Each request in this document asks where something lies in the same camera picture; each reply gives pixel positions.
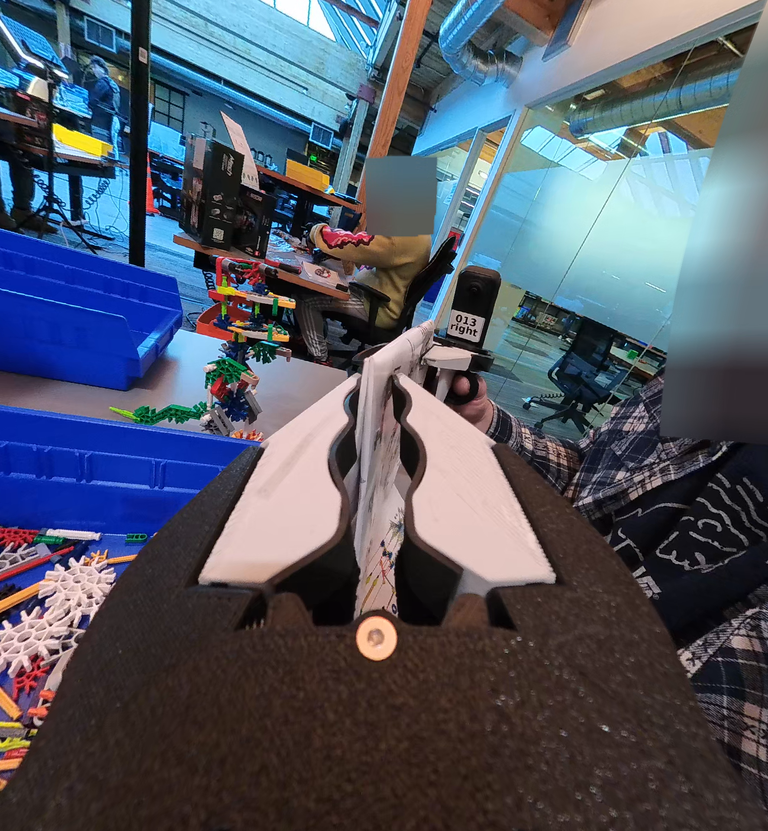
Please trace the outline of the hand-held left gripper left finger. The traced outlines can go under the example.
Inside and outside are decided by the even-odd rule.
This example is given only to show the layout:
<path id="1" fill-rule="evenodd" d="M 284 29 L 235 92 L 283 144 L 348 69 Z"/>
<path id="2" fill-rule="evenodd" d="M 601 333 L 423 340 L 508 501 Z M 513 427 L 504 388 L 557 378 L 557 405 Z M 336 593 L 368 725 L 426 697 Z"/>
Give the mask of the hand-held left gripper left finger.
<path id="1" fill-rule="evenodd" d="M 264 442 L 200 572 L 200 585 L 268 584 L 334 537 L 342 497 L 329 452 L 351 424 L 345 402 L 358 380 L 348 377 Z"/>

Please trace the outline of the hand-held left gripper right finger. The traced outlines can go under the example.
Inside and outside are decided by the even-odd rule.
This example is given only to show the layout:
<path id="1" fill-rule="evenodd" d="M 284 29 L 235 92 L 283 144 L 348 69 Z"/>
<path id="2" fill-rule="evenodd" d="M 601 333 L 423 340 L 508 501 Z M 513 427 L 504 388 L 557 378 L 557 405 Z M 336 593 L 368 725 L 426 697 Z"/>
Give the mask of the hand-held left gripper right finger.
<path id="1" fill-rule="evenodd" d="M 553 584 L 555 571 L 491 441 L 407 376 L 394 376 L 410 478 L 397 574 L 414 594 Z"/>

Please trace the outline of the white instruction booklet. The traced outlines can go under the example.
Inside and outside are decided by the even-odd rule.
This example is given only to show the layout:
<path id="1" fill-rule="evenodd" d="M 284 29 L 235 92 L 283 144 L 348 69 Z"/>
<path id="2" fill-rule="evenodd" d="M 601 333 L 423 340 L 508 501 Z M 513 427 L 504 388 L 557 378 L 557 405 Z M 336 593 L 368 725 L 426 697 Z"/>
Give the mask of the white instruction booklet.
<path id="1" fill-rule="evenodd" d="M 356 440 L 358 511 L 355 548 L 360 569 L 355 613 L 398 613 L 395 564 L 404 540 L 405 500 L 397 488 L 400 425 L 393 412 L 392 379 L 402 373 L 422 383 L 421 359 L 433 344 L 434 323 L 410 328 L 362 364 Z"/>

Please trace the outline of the person's right forearm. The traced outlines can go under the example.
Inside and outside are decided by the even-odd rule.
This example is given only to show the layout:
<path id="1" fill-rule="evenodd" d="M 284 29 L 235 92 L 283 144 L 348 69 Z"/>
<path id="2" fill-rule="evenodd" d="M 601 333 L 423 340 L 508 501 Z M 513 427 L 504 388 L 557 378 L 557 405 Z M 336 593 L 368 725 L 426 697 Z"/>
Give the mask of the person's right forearm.
<path id="1" fill-rule="evenodd" d="M 489 405 L 492 415 L 487 435 L 506 444 L 560 495 L 572 504 L 583 504 L 583 512 L 589 504 L 610 497 L 608 491 L 617 483 L 611 420 L 572 443 L 525 425 L 493 401 Z"/>

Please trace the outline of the person's right hand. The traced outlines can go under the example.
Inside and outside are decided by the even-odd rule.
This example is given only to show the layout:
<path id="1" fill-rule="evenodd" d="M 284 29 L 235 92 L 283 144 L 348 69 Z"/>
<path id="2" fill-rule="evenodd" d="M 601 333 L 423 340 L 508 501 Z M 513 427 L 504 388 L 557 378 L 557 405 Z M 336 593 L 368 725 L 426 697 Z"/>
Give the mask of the person's right hand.
<path id="1" fill-rule="evenodd" d="M 486 382 L 483 377 L 475 377 L 479 382 L 475 397 L 463 404 L 449 404 L 449 407 L 477 430 L 487 433 L 494 418 L 494 403 L 488 396 Z M 464 373 L 457 373 L 452 382 L 451 393 L 454 396 L 462 397 L 469 393 L 470 389 L 469 377 Z"/>

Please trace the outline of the black office chair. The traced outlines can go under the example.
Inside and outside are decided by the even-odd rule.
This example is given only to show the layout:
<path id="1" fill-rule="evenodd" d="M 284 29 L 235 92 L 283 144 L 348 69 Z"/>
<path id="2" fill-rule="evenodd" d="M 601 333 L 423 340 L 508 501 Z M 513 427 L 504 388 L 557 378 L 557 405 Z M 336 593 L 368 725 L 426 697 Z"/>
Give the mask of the black office chair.
<path id="1" fill-rule="evenodd" d="M 428 265 L 413 277 L 407 288 L 400 316 L 391 328 L 376 325 L 377 315 L 381 308 L 388 303 L 389 297 L 373 287 L 360 285 L 358 291 L 362 293 L 369 305 L 368 318 L 361 321 L 358 318 L 348 317 L 343 312 L 334 313 L 331 318 L 340 322 L 346 331 L 346 334 L 340 339 L 341 342 L 348 345 L 353 340 L 357 340 L 362 347 L 374 347 L 395 340 L 405 329 L 410 328 L 416 306 L 431 286 L 437 280 L 452 273 L 456 244 L 457 241 L 454 237 L 447 238 L 431 257 Z"/>
<path id="2" fill-rule="evenodd" d="M 610 352 L 617 332 L 587 317 L 579 320 L 570 347 L 547 374 L 562 393 L 562 399 L 555 403 L 548 396 L 538 396 L 524 401 L 524 410 L 536 404 L 555 411 L 535 422 L 537 430 L 554 420 L 563 424 L 571 421 L 580 432 L 590 429 L 589 415 L 597 413 L 599 406 L 618 402 L 616 390 L 631 373 L 630 366 L 610 369 Z"/>

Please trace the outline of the printed booklet on desk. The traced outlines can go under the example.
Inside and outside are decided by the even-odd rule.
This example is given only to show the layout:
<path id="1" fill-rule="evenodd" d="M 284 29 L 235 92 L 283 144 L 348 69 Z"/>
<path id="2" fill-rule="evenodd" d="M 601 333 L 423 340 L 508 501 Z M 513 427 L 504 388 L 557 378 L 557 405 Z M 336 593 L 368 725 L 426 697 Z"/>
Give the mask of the printed booklet on desk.
<path id="1" fill-rule="evenodd" d="M 323 264 L 310 262 L 302 263 L 303 274 L 309 283 L 320 287 L 328 287 L 341 292 L 348 291 L 348 283 L 341 278 L 341 275 Z"/>

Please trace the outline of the colourful construction toy model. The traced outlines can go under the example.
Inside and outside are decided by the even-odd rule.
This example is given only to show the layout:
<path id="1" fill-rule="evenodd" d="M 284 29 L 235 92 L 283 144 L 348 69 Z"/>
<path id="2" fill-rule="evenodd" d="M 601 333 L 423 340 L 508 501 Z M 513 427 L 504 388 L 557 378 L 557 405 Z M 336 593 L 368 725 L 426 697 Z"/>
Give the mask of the colourful construction toy model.
<path id="1" fill-rule="evenodd" d="M 263 433 L 247 428 L 262 412 L 256 397 L 259 377 L 252 364 L 290 360 L 282 318 L 296 302 L 268 285 L 269 279 L 279 277 L 278 262 L 212 256 L 210 264 L 212 271 L 203 275 L 212 305 L 197 318 L 195 331 L 221 346 L 219 355 L 203 367 L 204 399 L 191 406 L 110 410 L 138 425 L 196 421 L 213 435 L 261 442 Z"/>

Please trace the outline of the blue bin with toy pieces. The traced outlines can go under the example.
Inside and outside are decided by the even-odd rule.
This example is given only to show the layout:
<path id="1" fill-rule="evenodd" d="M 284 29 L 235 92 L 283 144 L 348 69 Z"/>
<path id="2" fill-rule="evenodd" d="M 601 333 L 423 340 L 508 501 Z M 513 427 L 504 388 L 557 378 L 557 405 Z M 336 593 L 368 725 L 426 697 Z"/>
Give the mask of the blue bin with toy pieces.
<path id="1" fill-rule="evenodd" d="M 156 532 L 257 442 L 0 406 L 0 525 Z"/>

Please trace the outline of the yellow plastic bin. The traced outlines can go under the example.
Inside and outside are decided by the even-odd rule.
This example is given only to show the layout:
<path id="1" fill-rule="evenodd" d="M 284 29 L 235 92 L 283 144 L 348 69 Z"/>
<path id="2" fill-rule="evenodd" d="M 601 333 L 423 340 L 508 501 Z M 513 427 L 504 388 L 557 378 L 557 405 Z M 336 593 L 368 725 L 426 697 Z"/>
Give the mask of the yellow plastic bin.
<path id="1" fill-rule="evenodd" d="M 55 124 L 52 132 L 56 146 L 62 149 L 72 149 L 98 158 L 109 158 L 113 152 L 113 145 L 77 130 Z"/>
<path id="2" fill-rule="evenodd" d="M 286 159 L 285 175 L 290 180 L 305 184 L 307 187 L 320 192 L 326 192 L 330 187 L 330 179 L 327 173 L 302 164 L 294 159 Z"/>

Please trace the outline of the small black cardboard box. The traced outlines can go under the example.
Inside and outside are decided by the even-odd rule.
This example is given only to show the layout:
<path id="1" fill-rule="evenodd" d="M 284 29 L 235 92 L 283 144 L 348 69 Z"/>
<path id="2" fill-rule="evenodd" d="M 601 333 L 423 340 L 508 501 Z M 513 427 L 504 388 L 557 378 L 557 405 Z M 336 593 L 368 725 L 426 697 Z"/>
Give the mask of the small black cardboard box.
<path id="1" fill-rule="evenodd" d="M 268 251 L 277 199 L 270 193 L 239 186 L 233 222 L 232 248 L 264 258 Z"/>

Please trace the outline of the pile of construction toy pieces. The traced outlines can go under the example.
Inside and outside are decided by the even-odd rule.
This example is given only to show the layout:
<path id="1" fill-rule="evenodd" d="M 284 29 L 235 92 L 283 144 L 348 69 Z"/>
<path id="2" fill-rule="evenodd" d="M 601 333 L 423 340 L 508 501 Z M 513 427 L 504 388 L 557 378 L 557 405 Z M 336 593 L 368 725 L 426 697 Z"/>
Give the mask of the pile of construction toy pieces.
<path id="1" fill-rule="evenodd" d="M 149 539 L 0 525 L 0 794 L 46 721 L 71 653 Z"/>

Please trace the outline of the person's plaid shirt torso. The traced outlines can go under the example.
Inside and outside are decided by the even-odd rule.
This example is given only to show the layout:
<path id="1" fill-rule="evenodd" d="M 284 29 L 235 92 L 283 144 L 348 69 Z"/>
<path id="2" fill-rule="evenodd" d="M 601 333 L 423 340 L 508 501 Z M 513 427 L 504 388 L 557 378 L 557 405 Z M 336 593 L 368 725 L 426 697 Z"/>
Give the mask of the person's plaid shirt torso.
<path id="1" fill-rule="evenodd" d="M 768 813 L 768 445 L 661 436 L 662 380 L 578 443 L 566 494 L 651 600 Z"/>

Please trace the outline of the wooden desk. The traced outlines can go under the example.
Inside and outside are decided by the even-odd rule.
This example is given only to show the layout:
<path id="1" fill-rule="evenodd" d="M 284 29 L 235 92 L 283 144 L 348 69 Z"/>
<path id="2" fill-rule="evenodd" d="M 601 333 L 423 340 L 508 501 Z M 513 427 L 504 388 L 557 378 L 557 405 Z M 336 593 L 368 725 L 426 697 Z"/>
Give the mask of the wooden desk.
<path id="1" fill-rule="evenodd" d="M 254 262 L 265 263 L 265 258 L 257 258 L 251 254 L 245 254 L 244 252 L 232 248 L 231 250 L 223 250 L 220 248 L 213 248 L 213 247 L 205 247 L 199 244 L 195 239 L 193 239 L 189 234 L 185 232 L 179 232 L 174 234 L 173 242 L 176 245 L 182 246 L 183 248 L 188 248 L 194 252 L 199 252 L 200 254 L 206 255 L 208 257 L 211 256 L 222 256 L 231 259 L 237 260 L 249 260 Z M 306 268 L 303 267 L 304 263 L 308 263 L 311 261 L 311 257 L 307 255 L 297 255 L 295 252 L 291 252 L 288 256 L 284 254 L 270 254 L 268 255 L 268 259 L 274 263 L 271 267 L 274 267 L 278 270 L 278 280 L 283 281 L 287 284 L 294 285 L 299 288 L 306 288 L 321 295 L 330 296 L 334 298 L 343 298 L 348 295 L 348 285 L 350 283 L 348 277 L 343 272 L 337 272 L 336 278 L 333 281 L 334 285 L 331 283 L 326 283 L 322 279 L 316 278 L 312 279 L 311 275 L 306 271 Z M 288 265 L 298 265 L 301 268 L 300 274 L 292 274 L 288 271 L 284 271 L 281 269 L 277 263 L 286 263 Z"/>

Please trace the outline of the tall black cardboard box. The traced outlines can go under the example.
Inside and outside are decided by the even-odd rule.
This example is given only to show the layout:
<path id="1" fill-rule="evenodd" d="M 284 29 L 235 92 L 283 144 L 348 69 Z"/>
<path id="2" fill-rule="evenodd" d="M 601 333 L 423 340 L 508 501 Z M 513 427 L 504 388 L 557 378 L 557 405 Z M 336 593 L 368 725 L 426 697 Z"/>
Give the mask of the tall black cardboard box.
<path id="1" fill-rule="evenodd" d="M 185 141 L 180 226 L 204 247 L 229 250 L 244 156 L 214 139 Z"/>

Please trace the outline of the empty blue plastic bin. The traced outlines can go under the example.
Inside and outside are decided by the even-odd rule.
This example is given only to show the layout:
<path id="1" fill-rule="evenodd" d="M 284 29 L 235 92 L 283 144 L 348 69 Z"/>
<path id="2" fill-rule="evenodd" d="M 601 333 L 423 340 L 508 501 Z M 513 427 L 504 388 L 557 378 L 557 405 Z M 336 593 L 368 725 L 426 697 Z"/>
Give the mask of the empty blue plastic bin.
<path id="1" fill-rule="evenodd" d="M 0 370 L 127 390 L 182 317 L 171 276 L 0 229 Z"/>

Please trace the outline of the black metal pole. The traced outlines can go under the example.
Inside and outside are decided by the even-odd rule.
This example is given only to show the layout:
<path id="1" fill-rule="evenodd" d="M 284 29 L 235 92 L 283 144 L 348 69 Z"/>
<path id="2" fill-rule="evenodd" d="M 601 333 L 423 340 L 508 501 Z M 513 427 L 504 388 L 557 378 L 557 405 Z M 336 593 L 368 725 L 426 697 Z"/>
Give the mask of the black metal pole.
<path id="1" fill-rule="evenodd" d="M 130 2 L 129 263 L 145 267 L 151 2 Z"/>

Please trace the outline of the black tripod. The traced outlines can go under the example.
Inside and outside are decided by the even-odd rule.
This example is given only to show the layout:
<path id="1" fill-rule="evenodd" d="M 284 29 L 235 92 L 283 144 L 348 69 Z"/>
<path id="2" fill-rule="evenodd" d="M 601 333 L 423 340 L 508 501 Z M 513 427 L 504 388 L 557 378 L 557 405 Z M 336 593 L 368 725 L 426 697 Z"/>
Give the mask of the black tripod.
<path id="1" fill-rule="evenodd" d="M 41 205 L 36 211 L 30 213 L 28 218 L 31 219 L 34 217 L 41 223 L 38 238 L 42 239 L 44 235 L 44 226 L 49 223 L 52 216 L 56 216 L 60 220 L 62 229 L 67 229 L 73 232 L 91 254 L 97 255 L 101 251 L 101 248 L 94 247 L 84 236 L 83 232 L 71 224 L 71 220 L 65 213 L 64 208 L 55 192 L 55 145 L 53 127 L 55 123 L 54 92 L 57 86 L 57 74 L 48 65 L 44 67 L 44 74 L 46 76 L 47 89 L 46 124 L 44 130 L 46 137 L 46 190 Z"/>

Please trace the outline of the light panel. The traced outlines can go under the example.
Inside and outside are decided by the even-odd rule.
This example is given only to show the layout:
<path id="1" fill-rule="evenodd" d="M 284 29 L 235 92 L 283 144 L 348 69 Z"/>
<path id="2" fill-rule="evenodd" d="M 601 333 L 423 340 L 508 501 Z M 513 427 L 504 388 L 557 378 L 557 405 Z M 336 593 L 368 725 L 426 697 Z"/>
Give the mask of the light panel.
<path id="1" fill-rule="evenodd" d="M 38 64 L 52 66 L 57 74 L 67 74 L 61 57 L 46 37 L 1 13 L 0 37 L 10 54 L 20 63 L 33 67 L 37 67 Z"/>

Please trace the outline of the wooden post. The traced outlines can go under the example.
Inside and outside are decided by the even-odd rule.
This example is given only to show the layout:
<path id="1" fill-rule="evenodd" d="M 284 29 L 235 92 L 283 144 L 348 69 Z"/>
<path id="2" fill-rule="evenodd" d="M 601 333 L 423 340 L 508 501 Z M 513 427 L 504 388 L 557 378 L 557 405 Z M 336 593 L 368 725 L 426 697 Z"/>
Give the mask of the wooden post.
<path id="1" fill-rule="evenodd" d="M 367 158 L 358 188 L 361 215 L 357 231 L 366 230 L 366 177 L 373 159 L 385 157 L 390 149 L 391 139 L 396 128 L 400 109 L 407 92 L 413 64 L 420 46 L 431 1 L 409 1 L 404 13 L 396 50 L 390 63 L 387 82 L 382 94 L 378 116 L 372 131 Z"/>

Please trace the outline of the silver air duct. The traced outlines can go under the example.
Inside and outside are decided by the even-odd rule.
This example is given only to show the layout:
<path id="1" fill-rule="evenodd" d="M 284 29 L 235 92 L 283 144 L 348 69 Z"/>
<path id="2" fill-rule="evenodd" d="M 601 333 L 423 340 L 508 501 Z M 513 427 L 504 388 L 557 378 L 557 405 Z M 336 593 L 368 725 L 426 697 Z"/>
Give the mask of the silver air duct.
<path id="1" fill-rule="evenodd" d="M 442 57 L 456 75 L 477 86 L 501 84 L 508 88 L 520 74 L 521 57 L 509 51 L 497 55 L 472 42 L 472 37 L 502 5 L 502 1 L 459 1 L 439 29 Z"/>
<path id="2" fill-rule="evenodd" d="M 688 64 L 671 82 L 580 106 L 569 118 L 568 130 L 582 138 L 726 106 L 742 65 L 743 59 L 735 56 Z"/>

